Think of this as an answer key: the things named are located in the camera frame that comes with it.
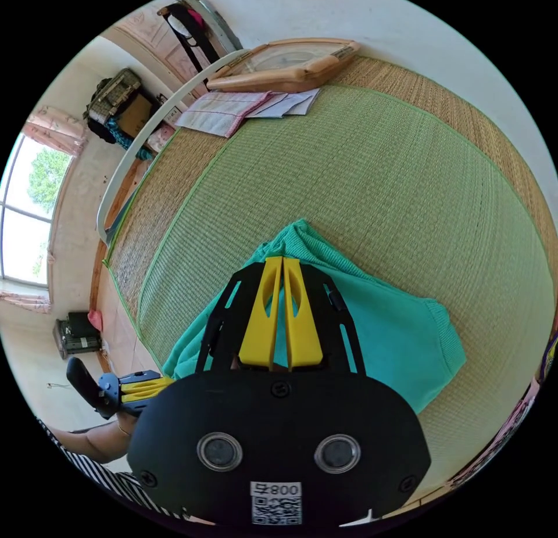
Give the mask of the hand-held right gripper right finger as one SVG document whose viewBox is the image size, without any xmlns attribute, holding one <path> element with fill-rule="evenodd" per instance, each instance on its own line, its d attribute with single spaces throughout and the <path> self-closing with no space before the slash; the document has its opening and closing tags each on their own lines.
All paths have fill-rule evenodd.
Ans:
<svg viewBox="0 0 558 538">
<path fill-rule="evenodd" d="M 284 258 L 284 295 L 288 368 L 318 366 L 323 352 L 298 259 Z"/>
</svg>

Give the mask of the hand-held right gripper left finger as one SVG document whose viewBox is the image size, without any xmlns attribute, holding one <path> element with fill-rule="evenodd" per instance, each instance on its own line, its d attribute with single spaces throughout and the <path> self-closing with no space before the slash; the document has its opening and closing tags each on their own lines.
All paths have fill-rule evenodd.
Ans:
<svg viewBox="0 0 558 538">
<path fill-rule="evenodd" d="M 272 367 L 278 324 L 283 258 L 268 257 L 263 263 L 252 311 L 239 350 L 244 367 Z"/>
</svg>

